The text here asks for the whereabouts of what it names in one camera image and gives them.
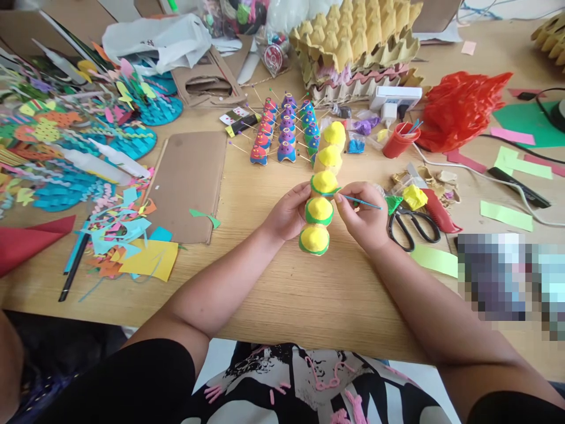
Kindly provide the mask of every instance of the white glue bottle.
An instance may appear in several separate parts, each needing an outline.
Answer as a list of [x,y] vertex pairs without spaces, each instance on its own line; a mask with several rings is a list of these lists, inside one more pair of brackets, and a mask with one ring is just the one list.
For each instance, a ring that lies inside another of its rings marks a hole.
[[96,175],[109,183],[117,184],[119,186],[127,186],[131,181],[131,176],[109,163],[98,159],[90,153],[83,153],[78,150],[68,150],[59,147],[65,159],[72,162],[74,166],[88,174]]
[[119,168],[123,169],[127,173],[130,173],[136,178],[150,178],[151,174],[147,169],[134,161],[131,157],[127,156],[125,153],[117,151],[113,147],[107,144],[101,144],[89,138],[93,145],[96,146],[98,151],[108,158],[110,162],[117,165]]

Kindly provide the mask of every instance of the yellow egg carton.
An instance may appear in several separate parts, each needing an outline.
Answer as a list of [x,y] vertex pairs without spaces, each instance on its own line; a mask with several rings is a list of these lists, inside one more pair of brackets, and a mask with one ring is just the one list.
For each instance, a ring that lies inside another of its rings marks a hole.
[[[370,68],[382,60],[391,62],[390,50],[403,31],[412,28],[422,5],[411,5],[409,0],[344,0],[341,7],[332,5],[326,16],[318,14],[293,28],[290,42],[299,56],[321,61],[338,73],[347,64],[352,69]],[[408,50],[405,42],[395,54],[406,56]]]
[[540,26],[532,35],[536,47],[549,52],[549,58],[555,59],[557,66],[565,65],[565,12],[554,16]]

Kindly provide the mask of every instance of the black scissors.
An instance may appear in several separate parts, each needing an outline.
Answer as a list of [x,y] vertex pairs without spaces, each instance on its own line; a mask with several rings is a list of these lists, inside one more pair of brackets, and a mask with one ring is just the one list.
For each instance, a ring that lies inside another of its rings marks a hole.
[[[388,220],[388,236],[396,244],[398,244],[400,247],[402,247],[402,249],[404,249],[404,251],[407,251],[407,252],[414,251],[416,245],[414,244],[414,239],[412,238],[412,236],[408,232],[408,228],[406,228],[406,225],[404,225],[404,222],[402,221],[402,219],[400,217],[401,215],[409,215],[410,216],[410,219],[412,219],[412,223],[414,224],[414,227],[416,227],[416,230],[418,230],[418,232],[420,233],[422,238],[425,241],[427,241],[428,243],[437,243],[438,241],[441,240],[441,233],[440,233],[439,227],[436,225],[436,223],[428,215],[426,215],[422,212],[418,212],[418,211],[413,212],[409,209],[403,208],[402,206],[398,205],[396,211],[394,211],[394,213],[390,216],[390,218]],[[426,234],[426,232],[424,231],[424,229],[420,225],[420,222],[418,221],[418,217],[421,218],[422,220],[426,221],[430,225],[431,229],[434,231],[434,238],[431,238],[430,236],[428,236],[428,234]],[[410,246],[407,247],[407,248],[402,246],[398,242],[398,240],[396,240],[396,238],[394,238],[393,224],[394,224],[395,219],[398,222],[398,225],[400,225],[400,228],[402,229],[403,233],[406,235],[408,242],[410,243]]]

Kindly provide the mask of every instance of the pink strip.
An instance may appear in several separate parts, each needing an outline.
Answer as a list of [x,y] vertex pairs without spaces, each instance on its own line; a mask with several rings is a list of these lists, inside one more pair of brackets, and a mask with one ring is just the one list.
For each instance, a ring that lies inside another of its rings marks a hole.
[[475,162],[473,159],[468,158],[467,156],[463,156],[459,153],[459,149],[452,150],[450,152],[444,152],[445,156],[447,156],[447,160],[452,163],[460,163],[461,165],[468,166],[469,168],[477,171],[480,174],[484,174],[487,170],[485,165],[480,164],[479,162]]
[[545,166],[549,166],[551,167],[551,171],[555,174],[555,175],[559,175],[561,177],[565,177],[565,167],[557,165],[554,162],[550,162],[548,160],[542,159],[542,158],[538,158],[536,156],[532,156],[532,155],[525,155],[524,156],[524,160],[526,162],[531,162],[531,163],[536,163],[538,165],[545,165]]

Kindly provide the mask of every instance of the cardboard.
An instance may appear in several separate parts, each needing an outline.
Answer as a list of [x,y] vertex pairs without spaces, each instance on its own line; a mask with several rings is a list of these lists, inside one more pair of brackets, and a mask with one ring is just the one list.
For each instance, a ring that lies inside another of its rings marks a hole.
[[176,243],[210,243],[212,222],[189,210],[216,215],[227,135],[223,131],[186,132],[165,140],[147,197],[159,205],[154,227],[172,233]]
[[188,107],[234,108],[247,102],[237,75],[249,54],[253,37],[240,35],[240,39],[241,49],[231,56],[223,58],[212,46],[194,68],[172,70],[179,96]]

